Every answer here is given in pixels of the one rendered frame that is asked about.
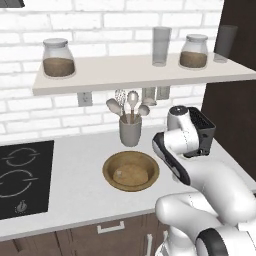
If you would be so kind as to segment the wooden bowl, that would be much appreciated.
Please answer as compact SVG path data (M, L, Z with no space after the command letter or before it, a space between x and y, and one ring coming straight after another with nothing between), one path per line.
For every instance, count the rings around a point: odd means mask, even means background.
M106 181L116 189L137 192L152 186L159 177L159 166L149 155L123 151L109 157L102 168Z

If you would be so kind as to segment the tall clear glass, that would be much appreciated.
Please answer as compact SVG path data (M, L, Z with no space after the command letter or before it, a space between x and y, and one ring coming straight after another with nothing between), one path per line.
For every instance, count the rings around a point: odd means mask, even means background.
M153 28L152 64L163 67L167 62L167 55L172 29L158 26Z

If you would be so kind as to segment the tall dark glass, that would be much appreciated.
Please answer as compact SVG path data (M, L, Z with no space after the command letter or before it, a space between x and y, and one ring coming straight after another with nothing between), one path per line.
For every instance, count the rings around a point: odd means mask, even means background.
M228 61L238 27L234 25L220 25L214 48L213 60L217 63Z

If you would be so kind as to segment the grey utensil pot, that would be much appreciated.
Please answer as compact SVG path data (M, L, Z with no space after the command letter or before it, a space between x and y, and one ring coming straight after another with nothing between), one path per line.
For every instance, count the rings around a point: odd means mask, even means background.
M119 119L119 135L121 142L127 147L135 147L141 137L142 118L134 117L134 122L130 122L130 114L126 115L127 122Z

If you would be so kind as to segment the pale wooden spoon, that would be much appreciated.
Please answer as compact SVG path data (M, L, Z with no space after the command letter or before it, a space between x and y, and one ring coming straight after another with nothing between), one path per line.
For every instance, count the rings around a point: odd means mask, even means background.
M134 108L139 101L139 95L136 91L130 91L127 95L127 102L131 108L130 122L134 122Z
M106 101L106 105L112 113L117 114L120 118L123 118L121 106L114 98L108 99Z
M150 113L150 108L147 105L141 104L138 108L137 117L147 116Z

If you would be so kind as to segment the black toaster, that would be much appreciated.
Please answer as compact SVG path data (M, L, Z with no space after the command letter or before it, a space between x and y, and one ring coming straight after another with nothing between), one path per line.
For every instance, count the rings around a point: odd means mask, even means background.
M196 107L189 107L189 113L199 136L199 148L185 154L185 157L208 156L214 138L216 126Z

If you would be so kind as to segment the glass jar with brown contents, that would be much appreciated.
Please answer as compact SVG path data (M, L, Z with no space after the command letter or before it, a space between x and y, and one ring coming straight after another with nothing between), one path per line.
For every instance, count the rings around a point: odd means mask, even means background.
M43 70L46 76L65 78L75 73L75 62L67 39L48 38L43 45Z
M203 34L188 34L180 53L179 65L188 69L205 68L208 61L208 37Z

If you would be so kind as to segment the brown cupboard door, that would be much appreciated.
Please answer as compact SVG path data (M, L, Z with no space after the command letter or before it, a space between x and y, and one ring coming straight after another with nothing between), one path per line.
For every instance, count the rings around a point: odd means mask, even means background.
M155 256L158 247L164 241L164 232L168 230L168 226L162 224L154 213L146 215L146 233L153 237L152 248L150 256Z
M73 256L66 231L0 242L0 256Z

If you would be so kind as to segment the dark brown tall cabinet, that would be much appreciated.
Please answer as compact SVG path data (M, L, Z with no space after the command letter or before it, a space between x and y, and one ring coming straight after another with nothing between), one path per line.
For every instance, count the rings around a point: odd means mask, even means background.
M222 25L238 27L229 59L256 71L256 0L224 0ZM256 181L256 79L208 83L202 112L216 125L215 139Z

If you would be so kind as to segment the black hob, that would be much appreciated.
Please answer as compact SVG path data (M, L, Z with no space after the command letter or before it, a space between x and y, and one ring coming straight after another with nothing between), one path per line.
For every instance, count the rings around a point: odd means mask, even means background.
M53 152L53 140L0 146L0 220L48 211Z

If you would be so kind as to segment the brown drawer front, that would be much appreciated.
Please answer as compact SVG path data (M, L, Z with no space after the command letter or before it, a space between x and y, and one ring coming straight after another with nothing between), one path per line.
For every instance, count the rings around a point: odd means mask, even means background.
M97 226L123 220L125 229L105 234ZM145 253L146 216L140 215L73 228L72 249L76 256L143 256Z

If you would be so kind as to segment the dark range hood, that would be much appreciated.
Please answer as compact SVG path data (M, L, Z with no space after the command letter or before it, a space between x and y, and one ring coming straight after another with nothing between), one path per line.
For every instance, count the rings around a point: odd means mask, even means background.
M23 8L23 0L0 0L0 8Z

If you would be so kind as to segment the white wall switch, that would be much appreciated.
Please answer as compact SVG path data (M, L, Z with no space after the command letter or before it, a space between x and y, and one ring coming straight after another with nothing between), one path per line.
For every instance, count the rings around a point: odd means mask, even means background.
M170 95L170 87L164 86L164 87L158 87L157 88L157 100L167 100Z

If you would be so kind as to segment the white wall shelf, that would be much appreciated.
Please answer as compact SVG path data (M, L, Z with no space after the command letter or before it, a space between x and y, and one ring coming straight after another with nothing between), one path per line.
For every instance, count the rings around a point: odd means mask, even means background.
M256 79L256 71L232 60L216 63L212 54L202 70L180 67L178 60L170 54L164 67L155 67L150 55L77 58L69 78L48 78L40 68L32 90L39 96Z

